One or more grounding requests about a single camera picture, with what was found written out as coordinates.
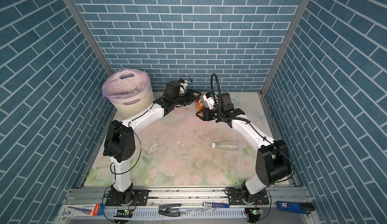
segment floral tabletop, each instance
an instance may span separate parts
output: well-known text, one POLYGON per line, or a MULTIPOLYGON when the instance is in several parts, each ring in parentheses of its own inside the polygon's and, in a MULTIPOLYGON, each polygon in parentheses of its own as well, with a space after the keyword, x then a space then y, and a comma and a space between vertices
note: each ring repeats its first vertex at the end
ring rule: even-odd
MULTIPOLYGON (((266 118, 257 93, 230 92, 234 108, 241 108, 249 119, 269 136, 266 118)), ((195 104, 175 108, 137 133, 142 153, 130 171, 135 185, 239 185, 255 173, 257 153, 249 143, 226 123, 202 121, 195 115, 195 104), (219 140, 237 141, 238 151, 212 148, 219 140)), ((103 146, 94 161, 85 186, 108 186, 114 176, 103 146)), ((130 163, 138 158, 139 146, 130 163)))

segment blue brick wall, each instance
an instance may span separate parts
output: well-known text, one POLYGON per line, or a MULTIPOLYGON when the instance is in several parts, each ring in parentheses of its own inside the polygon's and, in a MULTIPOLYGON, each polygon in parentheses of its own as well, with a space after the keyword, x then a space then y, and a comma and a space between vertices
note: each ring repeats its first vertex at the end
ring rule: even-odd
POLYGON ((267 97, 322 223, 387 223, 387 0, 310 0, 267 97))
POLYGON ((62 0, 0 0, 0 223, 53 221, 112 106, 62 0))
POLYGON ((181 75, 197 90, 259 91, 300 0, 75 0, 113 70, 181 75))

